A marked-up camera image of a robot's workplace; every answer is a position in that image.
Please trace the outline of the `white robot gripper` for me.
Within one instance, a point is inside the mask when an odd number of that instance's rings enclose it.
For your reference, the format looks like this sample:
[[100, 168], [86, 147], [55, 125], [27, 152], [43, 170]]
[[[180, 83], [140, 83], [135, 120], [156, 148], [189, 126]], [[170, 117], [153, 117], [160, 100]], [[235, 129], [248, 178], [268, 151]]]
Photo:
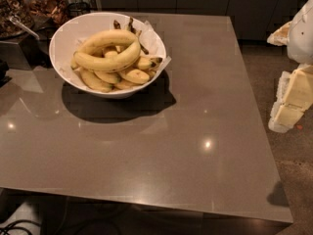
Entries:
[[286, 133], [313, 105], [313, 0], [308, 0], [293, 17], [271, 33], [269, 44], [287, 45], [290, 59], [300, 63], [293, 72], [283, 71], [268, 127]]

